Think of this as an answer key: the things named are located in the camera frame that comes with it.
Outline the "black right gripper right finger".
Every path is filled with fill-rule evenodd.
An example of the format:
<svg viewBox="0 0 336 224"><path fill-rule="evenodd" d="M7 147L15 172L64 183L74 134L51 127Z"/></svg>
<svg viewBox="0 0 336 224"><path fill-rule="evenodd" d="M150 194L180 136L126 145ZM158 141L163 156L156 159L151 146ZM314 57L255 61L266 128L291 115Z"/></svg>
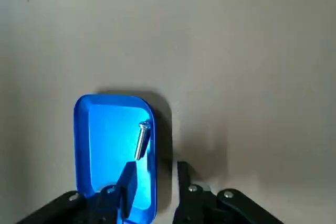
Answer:
<svg viewBox="0 0 336 224"><path fill-rule="evenodd" d="M191 183L188 168L187 162L177 162L179 205L173 223L283 223L239 190L224 189L215 195Z"/></svg>

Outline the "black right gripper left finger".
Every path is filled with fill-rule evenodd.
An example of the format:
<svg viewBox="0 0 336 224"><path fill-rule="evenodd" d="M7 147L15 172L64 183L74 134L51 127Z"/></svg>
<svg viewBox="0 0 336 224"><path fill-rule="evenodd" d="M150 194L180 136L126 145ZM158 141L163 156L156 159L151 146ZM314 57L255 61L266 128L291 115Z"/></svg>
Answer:
<svg viewBox="0 0 336 224"><path fill-rule="evenodd" d="M136 190L136 162L128 162L116 184L90 197L66 192L19 223L122 223L130 215Z"/></svg>

